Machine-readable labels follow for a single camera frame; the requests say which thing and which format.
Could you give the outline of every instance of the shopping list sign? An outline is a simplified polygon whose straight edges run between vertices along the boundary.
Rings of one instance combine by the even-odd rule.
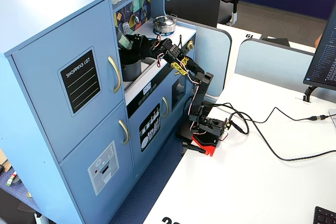
[[[66,94],[74,114],[100,91],[94,60],[93,51],[89,50],[61,71]]]

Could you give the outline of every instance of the oven window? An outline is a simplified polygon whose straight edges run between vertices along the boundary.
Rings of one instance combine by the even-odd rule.
[[[184,76],[180,78],[172,86],[172,110],[178,105],[185,95],[186,79]]]

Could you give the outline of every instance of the dell monitor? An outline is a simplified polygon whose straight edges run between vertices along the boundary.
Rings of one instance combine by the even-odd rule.
[[[165,11],[178,18],[217,27],[221,0],[165,0]]]
[[[336,4],[303,83],[336,90]]]

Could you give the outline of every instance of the blue carpet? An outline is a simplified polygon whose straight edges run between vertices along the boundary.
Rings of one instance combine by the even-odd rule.
[[[167,138],[110,224],[142,224],[182,158],[182,140]]]

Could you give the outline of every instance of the cubicle divider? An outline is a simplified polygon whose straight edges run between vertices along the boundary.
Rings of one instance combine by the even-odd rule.
[[[207,95],[216,101],[224,88],[232,38],[227,31],[179,19],[196,28],[195,62],[205,72],[214,75]]]
[[[235,73],[303,93],[307,85],[303,79],[312,60],[312,53],[247,39],[239,49]],[[336,103],[336,91],[318,88],[312,94]]]

